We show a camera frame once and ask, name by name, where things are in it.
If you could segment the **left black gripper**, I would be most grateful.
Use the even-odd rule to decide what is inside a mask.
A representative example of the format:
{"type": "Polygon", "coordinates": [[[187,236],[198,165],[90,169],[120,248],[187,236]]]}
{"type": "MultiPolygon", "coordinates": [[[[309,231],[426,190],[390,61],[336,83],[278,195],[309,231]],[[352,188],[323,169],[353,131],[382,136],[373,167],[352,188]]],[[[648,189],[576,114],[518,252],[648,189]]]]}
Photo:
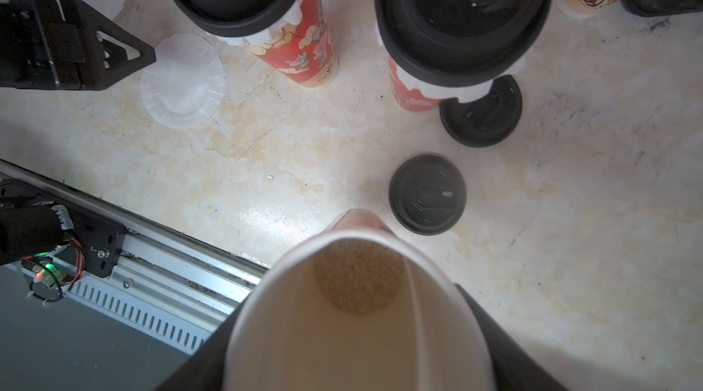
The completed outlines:
{"type": "Polygon", "coordinates": [[[1,4],[3,88],[104,91],[157,61],[153,47],[86,2],[60,0],[60,6],[57,0],[1,4]]]}

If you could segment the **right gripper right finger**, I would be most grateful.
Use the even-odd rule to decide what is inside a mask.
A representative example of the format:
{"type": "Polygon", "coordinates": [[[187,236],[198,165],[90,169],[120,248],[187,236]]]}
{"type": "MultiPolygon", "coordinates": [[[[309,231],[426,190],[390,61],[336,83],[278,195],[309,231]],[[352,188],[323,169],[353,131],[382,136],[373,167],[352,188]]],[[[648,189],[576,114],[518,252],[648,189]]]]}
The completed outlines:
{"type": "Polygon", "coordinates": [[[568,390],[533,359],[461,285],[456,284],[456,287],[483,333],[497,390],[568,390]]]}

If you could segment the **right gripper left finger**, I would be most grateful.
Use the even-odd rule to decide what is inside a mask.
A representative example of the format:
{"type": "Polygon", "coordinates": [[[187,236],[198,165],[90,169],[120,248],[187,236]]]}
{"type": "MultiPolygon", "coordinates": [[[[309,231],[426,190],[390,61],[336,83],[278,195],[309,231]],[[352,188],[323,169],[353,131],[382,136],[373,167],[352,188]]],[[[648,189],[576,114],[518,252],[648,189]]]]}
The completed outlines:
{"type": "Polygon", "coordinates": [[[156,390],[243,390],[242,380],[234,374],[234,364],[228,359],[228,349],[247,301],[245,299],[201,348],[156,390]]]}

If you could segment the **red paper cup front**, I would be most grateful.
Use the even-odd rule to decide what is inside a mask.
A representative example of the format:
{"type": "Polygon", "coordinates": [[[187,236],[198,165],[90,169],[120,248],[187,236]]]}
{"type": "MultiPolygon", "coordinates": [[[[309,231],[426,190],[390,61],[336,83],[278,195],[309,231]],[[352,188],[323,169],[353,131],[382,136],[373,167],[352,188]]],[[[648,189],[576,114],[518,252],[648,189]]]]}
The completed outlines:
{"type": "Polygon", "coordinates": [[[443,99],[428,98],[417,89],[408,89],[398,76],[398,66],[388,58],[391,92],[397,105],[408,112],[425,113],[438,107],[443,99]]]}

